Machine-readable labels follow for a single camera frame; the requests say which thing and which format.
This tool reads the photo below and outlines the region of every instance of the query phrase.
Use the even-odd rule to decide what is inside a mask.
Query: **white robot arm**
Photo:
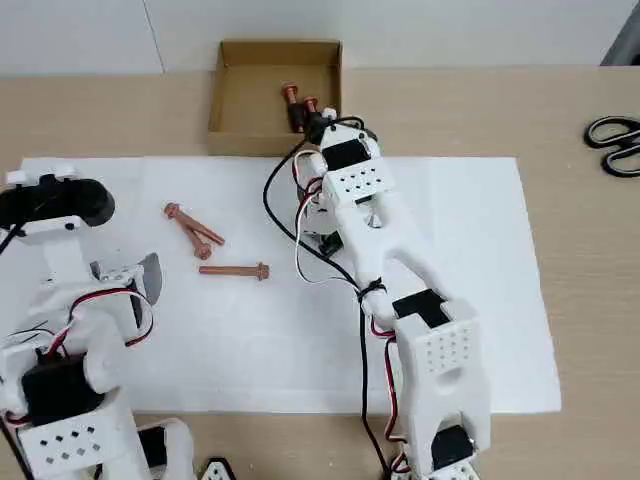
[[[437,253],[395,188],[375,136],[353,123],[336,123],[331,109],[312,119],[309,132],[318,148],[307,165],[313,184],[321,178],[322,187],[306,191],[306,211],[299,214],[307,216],[303,232],[334,241],[339,236],[360,292],[366,292],[364,312],[384,330],[381,336],[397,342],[404,434],[393,437],[403,442],[393,469],[410,469],[418,479],[473,478],[469,461],[490,445],[489,388],[473,310],[456,298]],[[425,289],[391,298],[382,288],[391,258]],[[409,468],[398,469],[405,459]]]
[[[85,260],[78,233],[107,222],[115,205],[71,168],[12,172],[7,183],[2,249],[14,237],[41,246],[49,267],[27,318],[0,346],[3,433],[25,477],[81,480],[94,469],[96,479],[195,479],[187,426],[169,419],[138,429],[120,386],[126,346],[153,328],[157,256],[110,272]]]

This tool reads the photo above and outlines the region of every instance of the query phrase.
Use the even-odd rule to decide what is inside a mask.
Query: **light wood tabletop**
[[[581,140],[599,116],[637,116],[639,85],[640,68],[344,72],[344,113],[363,116],[388,155],[518,158],[563,410],[494,416],[493,446],[478,466],[484,479],[639,471],[640,179],[605,175],[602,152]],[[201,73],[0,80],[0,166],[36,155],[206,154],[210,91]],[[239,479],[378,472],[357,417],[182,418],[196,461],[227,456]],[[0,477],[20,478],[4,443]]]

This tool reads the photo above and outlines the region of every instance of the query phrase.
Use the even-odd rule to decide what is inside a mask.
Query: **cardboard box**
[[[341,108],[342,46],[336,41],[225,40],[220,43],[209,120],[212,155],[281,156],[301,140],[292,133],[284,83],[318,107]]]

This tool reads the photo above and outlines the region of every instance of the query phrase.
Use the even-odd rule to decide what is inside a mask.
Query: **black scissor handle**
[[[640,177],[640,168],[623,169],[614,165],[621,158],[630,157],[631,155],[640,154],[640,143],[629,142],[626,147],[620,148],[615,152],[611,152],[602,158],[602,169],[609,175],[619,178]]]
[[[609,137],[598,138],[595,135],[596,130],[607,125],[624,127],[627,131]],[[640,121],[630,117],[602,117],[591,123],[585,129],[583,138],[584,143],[591,148],[604,148],[618,145],[622,147],[623,150],[627,150],[627,148],[624,147],[628,147],[635,139],[640,139]]]

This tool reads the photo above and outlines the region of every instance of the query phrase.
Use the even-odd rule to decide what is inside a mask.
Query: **white paper sheet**
[[[479,312],[492,410],[559,410],[553,343],[515,160],[388,161],[416,221],[457,279],[458,293]],[[38,172],[61,162],[101,180],[116,199],[113,219],[83,239],[89,260],[117,265],[150,251],[160,255],[164,290],[156,329],[149,341],[130,350],[131,368],[124,372],[136,409],[359,411],[353,294],[342,282],[308,286],[297,278],[292,243],[262,208],[262,187],[275,160],[28,159],[24,166]],[[291,225],[296,205],[287,172],[275,182],[271,203]],[[201,262],[192,256],[186,237],[162,214],[168,201],[181,203],[227,239],[210,263],[263,261],[271,266],[271,278],[257,282],[199,275]],[[24,269],[9,270],[27,257]],[[9,285],[2,292],[0,333],[8,332],[25,310],[27,285],[35,287],[38,276],[46,275],[39,258],[18,242],[0,257],[0,281]],[[344,255],[337,259],[346,262]],[[306,256],[303,266],[315,278],[331,273]],[[395,264],[385,284],[398,295],[421,289]],[[383,342],[369,338],[368,346],[370,408],[387,412]]]

